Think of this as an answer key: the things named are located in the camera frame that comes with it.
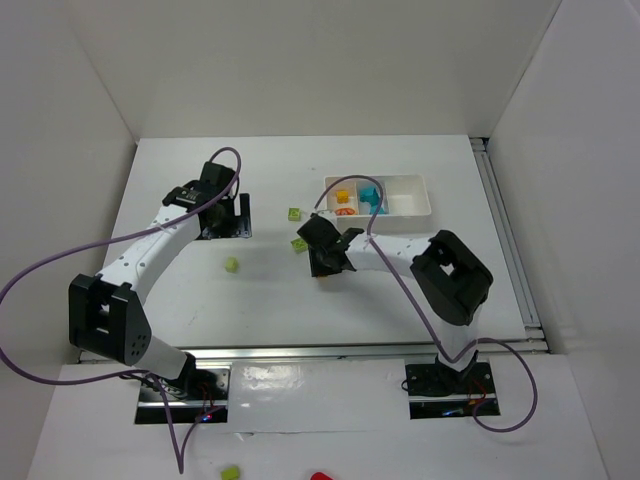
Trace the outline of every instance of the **blue object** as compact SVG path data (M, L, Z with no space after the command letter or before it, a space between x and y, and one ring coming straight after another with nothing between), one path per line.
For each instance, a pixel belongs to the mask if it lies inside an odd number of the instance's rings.
M369 215L373 215L380 204L380 194L375 187L367 187L360 190L360 202L371 205ZM385 214L384 207L380 207L380 214Z

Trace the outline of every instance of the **green object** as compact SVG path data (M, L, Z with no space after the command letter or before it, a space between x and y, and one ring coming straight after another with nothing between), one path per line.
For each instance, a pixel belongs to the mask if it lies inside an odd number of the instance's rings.
M309 250L309 245L307 245L307 242L305 242L301 238L296 238L295 240L291 240L291 246L293 247L296 253L302 253Z
M220 472L220 478L222 480L238 480L238 478L240 478L240 469L235 465L233 467L229 467Z
M236 257L229 257L224 264L224 269L229 273L236 273L238 271L238 265L239 263Z
M302 218L302 212L299 208L290 208L289 209L289 221L290 222L299 222Z

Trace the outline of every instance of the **white table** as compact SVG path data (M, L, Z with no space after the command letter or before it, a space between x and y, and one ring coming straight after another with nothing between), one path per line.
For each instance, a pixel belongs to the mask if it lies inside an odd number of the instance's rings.
M114 235L148 225L167 192L198 178L211 153L226 145L242 154L241 192L251 194L253 237L185 248L145 305L158 337L179 347L430 341L391 275L346 272L311 278L308 256L296 255L289 243L301 224L287 220L289 207L311 211L325 176L417 173L426 180L433 207L429 230L455 232L494 275L480 335L525 338L465 136L142 139ZM230 166L235 161L231 154L220 160ZM110 247L106 262L126 247ZM225 272L228 256L238 258L238 273ZM422 303L429 313L427 302Z
M406 396L396 407L379 410L379 399L354 410L352 397L365 392L361 379L347 377L311 385L317 395L299 398L292 408L318 403L318 395L333 398L315 409L312 419L322 432L302 430L295 435L290 416L273 418L263 409L262 421L251 417L241 434L233 425L203 425L191 437L186 450L185 475L177 472L165 425L134 425L138 387L134 382L109 380L81 387L57 387L47 415L29 480L49 479L217 479L221 469L238 465L243 480L308 480L322 470L336 480L389 479L566 479L605 480L598 448L589 426L578 389L565 357L528 355L538 380L540 402L532 421L522 430L492 434L481 430L470 418L409 420ZM335 369L344 365L334 361ZM487 423L507 426L527 412L531 387L520 364L512 356L491 360L502 416L485 417ZM379 378L387 379L382 365ZM99 375L121 368L117 365L73 365L61 378ZM388 382L380 396L402 395L397 381ZM273 395L273 402L288 399L289 389ZM336 399L342 397L344 402ZM335 410L344 407L340 412ZM245 408L230 404L231 412ZM369 417L366 428L350 422ZM327 431L351 423L352 431ZM390 425L388 419L395 419ZM270 433L260 431L265 422ZM187 426L177 428L181 440Z

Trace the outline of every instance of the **small yellow object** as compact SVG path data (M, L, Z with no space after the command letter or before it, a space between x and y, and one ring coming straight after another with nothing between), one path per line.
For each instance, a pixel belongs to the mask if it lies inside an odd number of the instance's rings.
M307 242L302 240L301 238L296 238L295 240L291 240L291 246L296 253L302 253L309 250L309 245Z
M336 198L338 203L349 203L349 192L346 190L338 190L336 192Z
M229 257L224 264L224 269L229 273L236 273L238 271L238 259L236 257Z
M299 208L290 208L289 209L289 221L290 222L299 222L300 218L302 218L302 213Z
M240 469L235 465L220 472L221 480L238 480L240 478Z

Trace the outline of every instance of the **wall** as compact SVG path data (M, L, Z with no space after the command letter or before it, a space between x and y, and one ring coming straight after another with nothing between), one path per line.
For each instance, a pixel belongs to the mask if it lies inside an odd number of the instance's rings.
M639 12L639 0L564 0L489 145L544 326L613 479L640 465Z
M559 0L67 0L138 137L488 136Z
M0 283L66 247L110 234L134 143L66 23L61 2L11 0L0 16ZM69 358L66 290L104 252L48 266L0 309L0 341L56 378ZM0 477L26 477L52 388L0 367Z

